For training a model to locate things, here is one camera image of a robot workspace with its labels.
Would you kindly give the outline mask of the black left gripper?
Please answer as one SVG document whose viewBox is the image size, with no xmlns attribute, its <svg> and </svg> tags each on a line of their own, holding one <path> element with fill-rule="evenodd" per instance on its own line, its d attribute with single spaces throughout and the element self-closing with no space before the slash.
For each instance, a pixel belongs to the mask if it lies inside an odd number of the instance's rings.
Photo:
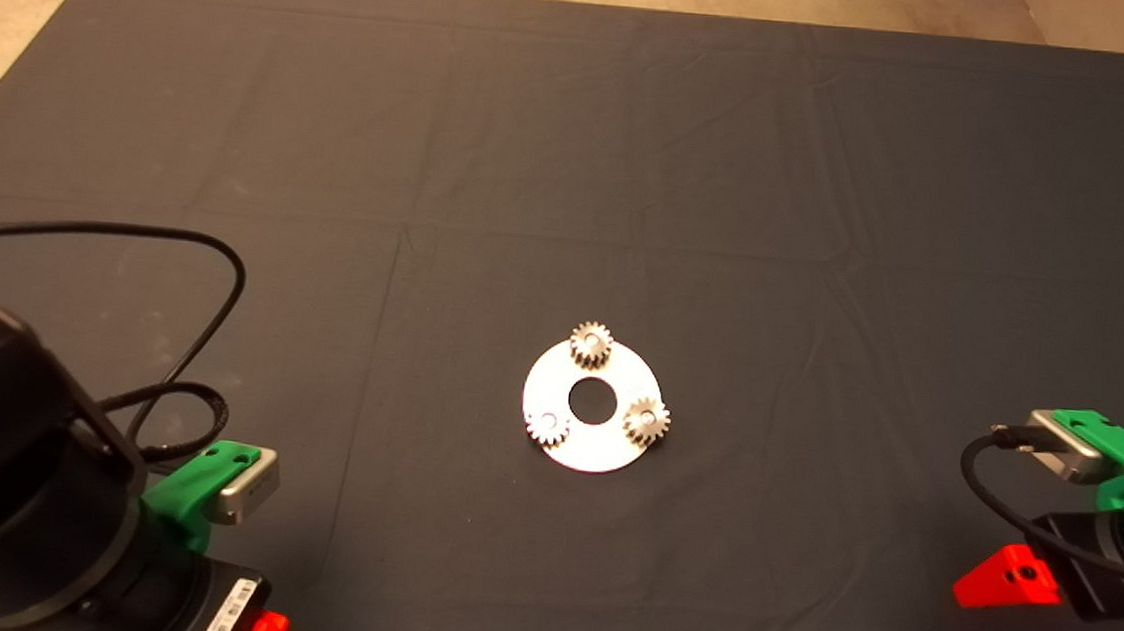
<svg viewBox="0 0 1124 631">
<path fill-rule="evenodd" d="M 285 615 L 265 609 L 271 591 L 257 570 L 203 560 L 170 631 L 292 631 Z"/>
</svg>

